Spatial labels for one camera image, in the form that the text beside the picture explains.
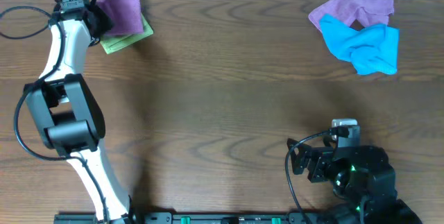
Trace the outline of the purple microfiber cloth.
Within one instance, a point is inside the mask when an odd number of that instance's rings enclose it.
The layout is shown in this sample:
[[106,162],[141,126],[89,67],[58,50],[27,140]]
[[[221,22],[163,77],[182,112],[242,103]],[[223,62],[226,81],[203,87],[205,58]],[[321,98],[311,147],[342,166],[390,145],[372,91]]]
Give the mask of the purple microfiber cloth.
[[99,8],[111,19],[105,35],[129,35],[144,32],[140,0],[98,0]]

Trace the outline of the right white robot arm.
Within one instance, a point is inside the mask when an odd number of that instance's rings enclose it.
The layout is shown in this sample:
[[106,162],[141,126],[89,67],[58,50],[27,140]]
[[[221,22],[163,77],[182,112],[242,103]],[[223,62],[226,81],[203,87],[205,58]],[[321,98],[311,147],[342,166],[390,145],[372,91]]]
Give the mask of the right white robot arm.
[[285,169],[293,174],[309,171],[312,183],[331,182],[336,197],[344,200],[316,218],[302,215],[308,223],[418,224],[417,214],[398,198],[395,170],[383,148],[364,146],[358,137],[325,135],[323,147],[287,140]]

